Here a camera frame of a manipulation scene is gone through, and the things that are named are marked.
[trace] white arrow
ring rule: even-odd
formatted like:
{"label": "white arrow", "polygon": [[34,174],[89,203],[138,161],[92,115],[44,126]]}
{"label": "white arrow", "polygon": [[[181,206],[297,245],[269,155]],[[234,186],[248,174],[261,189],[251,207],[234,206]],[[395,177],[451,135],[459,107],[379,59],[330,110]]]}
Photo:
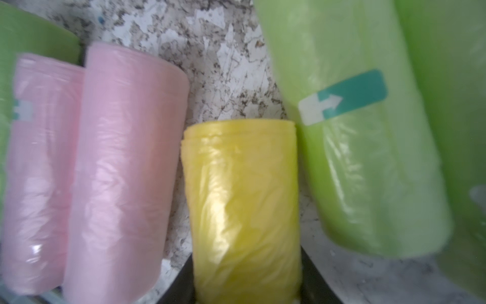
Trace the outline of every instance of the white arrow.
{"label": "white arrow", "polygon": [[330,94],[323,101],[319,101],[317,94],[313,94],[299,102],[298,108],[300,117],[304,125],[313,125],[324,121],[322,111],[327,109],[336,110],[338,105],[343,101],[343,97]]}
{"label": "white arrow", "polygon": [[486,215],[486,185],[477,185],[469,190],[469,197]]}
{"label": "white arrow", "polygon": [[336,110],[337,106],[343,101],[341,96],[330,94],[327,99],[324,99],[322,102],[319,103],[319,110],[322,112],[327,109]]}

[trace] green trash bag roll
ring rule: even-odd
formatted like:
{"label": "green trash bag roll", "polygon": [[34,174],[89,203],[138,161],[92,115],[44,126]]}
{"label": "green trash bag roll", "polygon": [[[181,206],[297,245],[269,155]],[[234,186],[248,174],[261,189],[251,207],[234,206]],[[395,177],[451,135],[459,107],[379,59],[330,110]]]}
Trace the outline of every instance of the green trash bag roll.
{"label": "green trash bag roll", "polygon": [[[3,201],[3,164],[13,113],[12,78],[19,53],[35,53],[77,63],[81,47],[71,32],[0,1],[0,201]],[[3,204],[0,203],[0,215]]]}
{"label": "green trash bag roll", "polygon": [[393,0],[254,0],[328,235],[365,254],[437,252],[440,159]]}
{"label": "green trash bag roll", "polygon": [[456,222],[439,267],[486,299],[486,2],[396,4]]}

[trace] arrow label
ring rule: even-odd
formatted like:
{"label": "arrow label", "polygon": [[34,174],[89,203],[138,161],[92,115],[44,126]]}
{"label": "arrow label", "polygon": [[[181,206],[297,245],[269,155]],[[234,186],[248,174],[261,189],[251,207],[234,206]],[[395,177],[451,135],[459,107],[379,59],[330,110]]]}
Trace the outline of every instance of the arrow label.
{"label": "arrow label", "polygon": [[14,120],[29,122],[34,116],[34,105],[30,101],[15,100]]}
{"label": "arrow label", "polygon": [[388,96],[383,74],[371,70],[332,85],[298,104],[304,125],[313,125],[382,101]]}

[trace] plastic wrap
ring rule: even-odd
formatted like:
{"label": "plastic wrap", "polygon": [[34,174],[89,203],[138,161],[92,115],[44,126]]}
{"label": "plastic wrap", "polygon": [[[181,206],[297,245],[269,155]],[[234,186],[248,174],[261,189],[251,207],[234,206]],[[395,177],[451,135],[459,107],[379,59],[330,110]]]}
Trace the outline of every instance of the plastic wrap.
{"label": "plastic wrap", "polygon": [[63,293],[131,304],[160,275],[189,94],[162,59],[95,43],[87,52]]}
{"label": "plastic wrap", "polygon": [[[18,53],[35,53],[77,63],[81,48],[71,32],[0,1],[0,163],[7,152],[12,119],[12,79]],[[0,200],[5,175],[0,170]]]}
{"label": "plastic wrap", "polygon": [[438,251],[440,159],[393,0],[255,0],[325,230],[368,254]]}
{"label": "plastic wrap", "polygon": [[17,63],[1,269],[18,294],[63,281],[83,77],[81,67],[38,55]]}
{"label": "plastic wrap", "polygon": [[396,4],[456,222],[439,266],[486,299],[486,2]]}
{"label": "plastic wrap", "polygon": [[291,304],[302,276],[294,124],[194,125],[181,158],[199,304]]}

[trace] yellow trash bag roll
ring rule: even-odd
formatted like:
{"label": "yellow trash bag roll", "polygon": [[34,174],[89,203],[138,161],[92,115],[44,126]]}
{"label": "yellow trash bag roll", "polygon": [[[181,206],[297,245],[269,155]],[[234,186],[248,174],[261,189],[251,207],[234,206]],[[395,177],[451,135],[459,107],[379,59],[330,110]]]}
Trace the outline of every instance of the yellow trash bag roll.
{"label": "yellow trash bag roll", "polygon": [[199,304],[291,304],[302,268],[295,125],[194,125],[181,147]]}

